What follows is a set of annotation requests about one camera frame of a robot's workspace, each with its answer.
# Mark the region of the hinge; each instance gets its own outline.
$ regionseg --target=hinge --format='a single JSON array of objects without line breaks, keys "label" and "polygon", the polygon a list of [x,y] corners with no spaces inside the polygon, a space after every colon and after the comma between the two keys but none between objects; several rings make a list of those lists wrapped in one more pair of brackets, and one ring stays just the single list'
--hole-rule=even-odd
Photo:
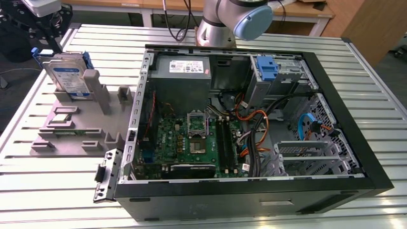
[{"label": "hinge", "polygon": [[103,163],[98,166],[95,181],[98,182],[94,203],[115,202],[114,194],[120,174],[123,151],[107,151]]}]

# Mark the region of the connector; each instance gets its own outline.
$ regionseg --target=connector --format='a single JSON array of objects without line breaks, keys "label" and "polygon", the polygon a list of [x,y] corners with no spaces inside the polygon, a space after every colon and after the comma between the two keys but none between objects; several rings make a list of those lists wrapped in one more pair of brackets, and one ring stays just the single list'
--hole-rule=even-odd
[{"label": "connector", "polygon": [[320,126],[322,126],[322,121],[314,121],[310,125],[310,130],[312,133],[320,134]]},{"label": "connector", "polygon": [[334,128],[328,130],[330,137],[338,137],[339,134],[341,134],[341,132],[338,130],[335,130]]}]

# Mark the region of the white table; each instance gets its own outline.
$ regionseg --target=white table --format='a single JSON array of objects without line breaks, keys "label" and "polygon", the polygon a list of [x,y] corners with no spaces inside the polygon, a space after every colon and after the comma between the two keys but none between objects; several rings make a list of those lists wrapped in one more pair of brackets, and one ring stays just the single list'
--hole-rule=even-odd
[{"label": "white table", "polygon": [[[194,45],[190,31],[184,45]],[[336,38],[263,35],[238,47],[315,52],[395,188],[324,214],[199,221],[135,222],[118,203],[94,204],[99,157],[32,157],[52,109],[55,85],[43,72],[0,137],[0,227],[402,229],[407,225],[407,112],[353,44]],[[146,43],[178,44],[167,29],[82,25],[70,29],[66,51],[90,52],[100,82],[135,88]]]}]

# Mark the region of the sticker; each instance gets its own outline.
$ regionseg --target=sticker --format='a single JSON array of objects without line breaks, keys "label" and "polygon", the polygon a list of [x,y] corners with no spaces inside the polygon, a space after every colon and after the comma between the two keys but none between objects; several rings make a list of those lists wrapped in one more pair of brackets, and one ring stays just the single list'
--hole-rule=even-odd
[{"label": "sticker", "polygon": [[204,72],[203,61],[171,61],[170,72],[171,73],[203,73]]},{"label": "sticker", "polygon": [[248,172],[248,170],[250,170],[250,165],[248,165],[248,164],[243,164],[242,170],[246,171],[246,172]]},{"label": "sticker", "polygon": [[90,89],[80,79],[80,70],[78,68],[54,68],[58,82],[62,84],[67,93],[75,99],[86,99],[90,95]]},{"label": "sticker", "polygon": [[240,102],[240,105],[242,105],[244,108],[247,108],[247,106],[248,106],[247,102],[244,102],[244,101]]},{"label": "sticker", "polygon": [[319,14],[318,17],[319,18],[331,18],[332,16],[331,15],[326,15],[326,14]]},{"label": "sticker", "polygon": [[123,6],[134,6],[134,7],[140,7],[139,4],[131,4],[131,3],[122,3]]}]

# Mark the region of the power cord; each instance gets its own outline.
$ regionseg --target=power cord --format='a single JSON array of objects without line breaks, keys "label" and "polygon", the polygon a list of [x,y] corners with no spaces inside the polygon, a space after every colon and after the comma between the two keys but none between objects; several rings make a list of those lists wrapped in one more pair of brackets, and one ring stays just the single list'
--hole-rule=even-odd
[{"label": "power cord", "polygon": [[284,22],[286,22],[286,6],[284,6],[284,4],[282,3],[280,0],[278,0],[278,2],[280,3],[280,5],[283,7],[283,20],[282,20],[282,23],[279,25],[279,28],[278,28],[276,32],[279,32],[280,29],[284,27]]},{"label": "power cord", "polygon": [[167,28],[168,28],[168,31],[170,31],[170,34],[172,36],[172,38],[178,41],[178,42],[183,42],[184,39],[186,39],[186,36],[187,36],[187,32],[188,32],[188,27],[190,27],[190,21],[191,21],[191,16],[192,16],[192,19],[194,19],[194,22],[195,22],[195,25],[198,26],[198,21],[195,19],[195,16],[192,14],[192,11],[191,11],[191,0],[188,0],[188,3],[187,3],[187,0],[184,0],[184,3],[186,3],[186,6],[187,6],[187,9],[188,9],[188,20],[187,20],[187,25],[186,25],[186,28],[184,29],[180,29],[176,33],[176,35],[174,35],[172,31],[171,31],[171,28],[170,28],[170,23],[168,23],[168,14],[167,14],[167,1],[163,0],[163,9],[164,9],[164,19],[166,19],[166,25],[167,25]]},{"label": "power cord", "polygon": [[16,70],[35,70],[35,71],[39,71],[39,72],[42,71],[42,69],[36,69],[36,68],[15,68],[15,69],[11,69],[8,71],[2,72],[0,75],[3,75],[4,73],[8,73],[8,72],[16,71]]}]

